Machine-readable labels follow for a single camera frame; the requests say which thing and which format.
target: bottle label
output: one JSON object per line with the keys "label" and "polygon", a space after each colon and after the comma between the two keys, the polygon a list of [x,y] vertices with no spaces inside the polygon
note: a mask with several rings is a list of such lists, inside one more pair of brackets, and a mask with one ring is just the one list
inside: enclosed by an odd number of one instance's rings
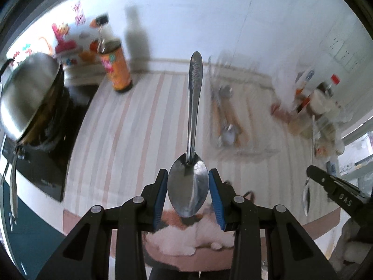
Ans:
{"label": "bottle label", "polygon": [[117,91],[125,89],[131,83],[131,76],[122,48],[119,47],[109,54],[99,54],[99,56],[107,77],[113,83],[113,88]]}

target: seasoning jar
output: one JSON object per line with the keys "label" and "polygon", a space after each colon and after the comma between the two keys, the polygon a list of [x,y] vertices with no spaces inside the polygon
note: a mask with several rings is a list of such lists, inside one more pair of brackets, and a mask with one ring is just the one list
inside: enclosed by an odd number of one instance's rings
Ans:
{"label": "seasoning jar", "polygon": [[121,40],[110,35],[108,22],[107,15],[96,18],[96,25],[100,32],[97,53],[105,67],[107,77],[113,83],[114,90],[125,92],[132,88],[133,82],[124,58]]}

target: spoon handle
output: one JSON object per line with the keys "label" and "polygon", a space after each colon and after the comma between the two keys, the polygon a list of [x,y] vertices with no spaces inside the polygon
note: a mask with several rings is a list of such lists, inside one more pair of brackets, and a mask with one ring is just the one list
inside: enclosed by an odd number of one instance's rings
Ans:
{"label": "spoon handle", "polygon": [[186,149],[186,163],[191,164],[194,159],[195,131],[197,128],[198,103],[202,87],[202,57],[196,51],[190,59],[189,65],[189,118],[188,118],[188,147]]}

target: pan handle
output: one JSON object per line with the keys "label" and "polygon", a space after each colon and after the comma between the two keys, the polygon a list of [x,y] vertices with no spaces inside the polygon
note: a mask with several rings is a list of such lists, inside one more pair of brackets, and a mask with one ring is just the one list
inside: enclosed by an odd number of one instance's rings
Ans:
{"label": "pan handle", "polygon": [[14,219],[14,223],[17,224],[18,219],[18,196],[17,196],[17,180],[16,180],[16,164],[18,160],[20,147],[17,146],[12,161],[12,171],[10,172],[10,184],[9,184],[9,197],[10,197],[10,210]]}
{"label": "pan handle", "polygon": [[9,66],[10,63],[14,62],[14,59],[8,59],[5,61],[4,65],[2,66],[2,68],[0,69],[0,79],[1,79],[1,76],[3,75],[3,73],[5,72],[6,68]]}

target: wall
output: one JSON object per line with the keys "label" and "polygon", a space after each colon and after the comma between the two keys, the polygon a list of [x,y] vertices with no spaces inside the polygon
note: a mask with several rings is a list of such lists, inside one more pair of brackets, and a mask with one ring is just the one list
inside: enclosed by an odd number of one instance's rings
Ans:
{"label": "wall", "polygon": [[[45,36],[54,39],[52,23],[74,27],[68,0],[36,21],[16,42]],[[278,68],[287,64],[282,83],[292,84],[297,73],[309,66],[316,74],[309,88],[338,74],[341,83],[336,98],[347,104],[365,88],[350,87],[360,79],[372,60],[372,40],[363,49],[367,58],[359,68],[348,72],[336,60],[341,48],[330,52],[331,37],[349,44],[357,52],[366,31],[343,0],[80,0],[87,18],[108,13],[112,32],[119,36],[129,59],[188,60],[199,50],[207,60],[216,61],[222,51],[233,57],[232,66],[252,69],[276,77]],[[8,57],[15,52],[9,50]]]}

